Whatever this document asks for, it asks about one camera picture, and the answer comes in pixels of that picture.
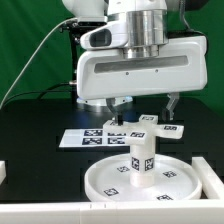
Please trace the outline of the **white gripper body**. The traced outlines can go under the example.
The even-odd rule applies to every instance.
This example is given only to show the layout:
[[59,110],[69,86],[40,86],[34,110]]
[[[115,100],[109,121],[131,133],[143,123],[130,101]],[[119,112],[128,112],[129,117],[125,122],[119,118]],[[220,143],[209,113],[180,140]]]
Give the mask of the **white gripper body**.
[[157,57],[126,59],[120,49],[87,51],[77,66],[84,100],[201,90],[207,84],[203,36],[173,38]]

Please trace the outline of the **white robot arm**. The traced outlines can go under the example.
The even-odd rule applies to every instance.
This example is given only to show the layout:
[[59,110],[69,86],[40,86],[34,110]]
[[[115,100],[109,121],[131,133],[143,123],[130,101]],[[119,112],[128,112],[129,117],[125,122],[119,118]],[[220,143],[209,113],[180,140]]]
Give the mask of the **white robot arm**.
[[116,108],[120,97],[168,93],[173,98],[207,84],[207,38],[187,29],[185,37],[167,36],[167,14],[185,11],[186,0],[62,0],[77,22],[92,22],[83,34],[85,52],[77,63],[77,95],[105,100]]

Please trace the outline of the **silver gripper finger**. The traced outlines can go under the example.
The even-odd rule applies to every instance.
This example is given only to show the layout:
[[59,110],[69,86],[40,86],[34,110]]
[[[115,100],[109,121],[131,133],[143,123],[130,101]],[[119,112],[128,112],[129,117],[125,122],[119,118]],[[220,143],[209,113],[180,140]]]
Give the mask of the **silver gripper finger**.
[[168,93],[169,100],[166,107],[162,110],[162,119],[164,121],[172,121],[174,119],[175,107],[180,99],[178,92]]
[[114,98],[108,98],[106,100],[107,107],[112,112],[115,118],[115,123],[119,126],[122,125],[122,114],[118,111],[118,109],[115,107],[115,99]]

